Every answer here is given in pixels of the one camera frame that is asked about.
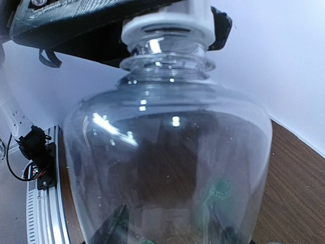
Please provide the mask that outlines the clear bottle white cap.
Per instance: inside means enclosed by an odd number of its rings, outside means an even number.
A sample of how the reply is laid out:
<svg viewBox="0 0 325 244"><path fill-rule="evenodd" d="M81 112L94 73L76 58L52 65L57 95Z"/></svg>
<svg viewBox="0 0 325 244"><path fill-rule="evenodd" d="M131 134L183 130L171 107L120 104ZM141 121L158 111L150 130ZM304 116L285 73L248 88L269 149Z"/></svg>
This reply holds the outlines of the clear bottle white cap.
<svg viewBox="0 0 325 244"><path fill-rule="evenodd" d="M217 84L188 35L147 35L132 51L118 86L64 122L84 241L125 204L127 243L250 243L271 150L268 114Z"/></svg>

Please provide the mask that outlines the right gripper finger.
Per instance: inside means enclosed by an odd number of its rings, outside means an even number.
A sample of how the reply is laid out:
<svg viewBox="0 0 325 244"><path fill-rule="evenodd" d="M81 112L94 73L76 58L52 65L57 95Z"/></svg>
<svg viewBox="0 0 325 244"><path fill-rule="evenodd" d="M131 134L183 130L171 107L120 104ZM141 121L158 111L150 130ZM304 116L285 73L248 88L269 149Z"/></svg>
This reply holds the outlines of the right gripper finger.
<svg viewBox="0 0 325 244"><path fill-rule="evenodd" d="M85 243L127 243L129 226L129 212L127 206L118 206L102 223L94 235Z"/></svg>

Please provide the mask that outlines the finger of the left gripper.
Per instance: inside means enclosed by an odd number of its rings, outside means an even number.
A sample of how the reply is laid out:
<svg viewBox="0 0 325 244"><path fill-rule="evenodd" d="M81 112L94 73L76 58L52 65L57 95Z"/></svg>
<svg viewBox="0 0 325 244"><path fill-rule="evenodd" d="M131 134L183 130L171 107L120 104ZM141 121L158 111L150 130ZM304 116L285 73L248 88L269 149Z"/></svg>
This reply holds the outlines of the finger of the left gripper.
<svg viewBox="0 0 325 244"><path fill-rule="evenodd" d="M21 1L9 27L17 44L117 67L129 56L121 41L132 1Z"/></svg>
<svg viewBox="0 0 325 244"><path fill-rule="evenodd" d="M216 7L211 6L211 12L214 19L215 41L209 46L208 51L218 51L225 46L233 26L233 21L226 12L220 11Z"/></svg>

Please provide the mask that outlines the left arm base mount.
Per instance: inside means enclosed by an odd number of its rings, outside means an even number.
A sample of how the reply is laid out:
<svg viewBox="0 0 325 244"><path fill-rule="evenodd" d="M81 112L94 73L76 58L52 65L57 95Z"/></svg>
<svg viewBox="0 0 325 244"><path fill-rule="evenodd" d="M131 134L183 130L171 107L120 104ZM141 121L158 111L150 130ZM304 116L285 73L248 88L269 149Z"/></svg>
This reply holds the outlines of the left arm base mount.
<svg viewBox="0 0 325 244"><path fill-rule="evenodd" d="M56 145L54 142L49 142L51 139L41 128L33 125L31 131L17 141L23 156L30 163L34 162L41 170L35 180L39 191L47 190L57 184Z"/></svg>

